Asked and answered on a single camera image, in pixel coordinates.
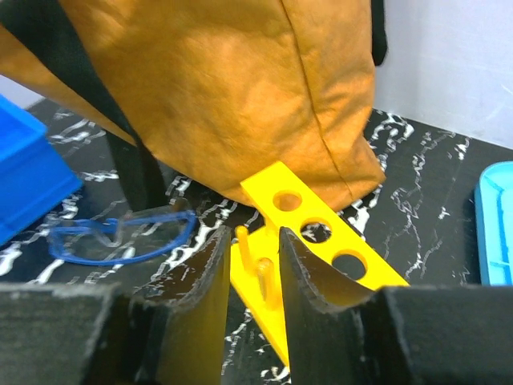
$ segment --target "white wall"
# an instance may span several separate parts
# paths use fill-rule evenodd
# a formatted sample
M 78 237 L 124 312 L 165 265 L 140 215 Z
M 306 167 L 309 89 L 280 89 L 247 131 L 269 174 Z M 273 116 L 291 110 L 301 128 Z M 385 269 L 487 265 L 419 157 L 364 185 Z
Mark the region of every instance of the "white wall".
M 35 92 L 0 75 L 0 94 L 21 108 L 27 108 L 38 102 L 42 97 Z
M 513 148 L 513 0 L 386 0 L 374 106 Z

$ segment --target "brown bag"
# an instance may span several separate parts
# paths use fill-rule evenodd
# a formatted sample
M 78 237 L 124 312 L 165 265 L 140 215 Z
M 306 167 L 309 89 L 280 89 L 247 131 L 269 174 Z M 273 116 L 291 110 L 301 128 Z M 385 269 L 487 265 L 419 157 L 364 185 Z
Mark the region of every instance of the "brown bag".
M 362 136 L 374 97 L 369 0 L 59 0 L 155 157 L 249 204 L 283 161 L 332 209 L 384 180 Z M 133 142 L 0 26 L 0 73 Z

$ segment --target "black fabric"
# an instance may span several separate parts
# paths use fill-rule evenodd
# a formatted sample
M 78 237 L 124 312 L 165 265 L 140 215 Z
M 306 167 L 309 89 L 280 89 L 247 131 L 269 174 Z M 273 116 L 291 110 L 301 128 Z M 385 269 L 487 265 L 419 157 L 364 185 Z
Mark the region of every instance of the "black fabric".
M 371 0 L 372 10 L 372 59 L 375 66 L 381 66 L 388 52 L 385 31 L 385 0 Z
M 122 154 L 111 153 L 128 204 L 135 211 L 168 204 L 164 179 L 155 157 L 143 144 L 98 77 L 58 0 L 0 0 L 0 23 L 70 89 L 129 134 L 138 148 L 137 167 L 124 167 Z M 129 185 L 137 189 L 126 189 Z

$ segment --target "light blue tray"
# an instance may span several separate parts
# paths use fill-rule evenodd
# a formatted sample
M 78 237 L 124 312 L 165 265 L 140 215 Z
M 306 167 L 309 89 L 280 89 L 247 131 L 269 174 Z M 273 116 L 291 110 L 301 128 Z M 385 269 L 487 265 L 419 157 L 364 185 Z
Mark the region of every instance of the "light blue tray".
M 513 162 L 487 168 L 475 189 L 483 285 L 513 284 Z

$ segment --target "hole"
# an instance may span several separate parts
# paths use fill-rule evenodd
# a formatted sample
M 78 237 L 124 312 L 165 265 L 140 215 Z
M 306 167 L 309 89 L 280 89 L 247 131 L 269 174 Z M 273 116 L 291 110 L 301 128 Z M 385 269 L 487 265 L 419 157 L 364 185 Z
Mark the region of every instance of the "hole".
M 311 220 L 301 227 L 301 235 L 310 243 L 322 243 L 331 237 L 331 229 L 320 221 Z
M 274 196 L 273 203 L 278 210 L 281 211 L 294 211 L 301 206 L 301 195 L 297 192 L 279 192 Z
M 354 281 L 362 279 L 367 272 L 367 268 L 362 260 L 353 254 L 339 254 L 333 259 L 331 265 Z

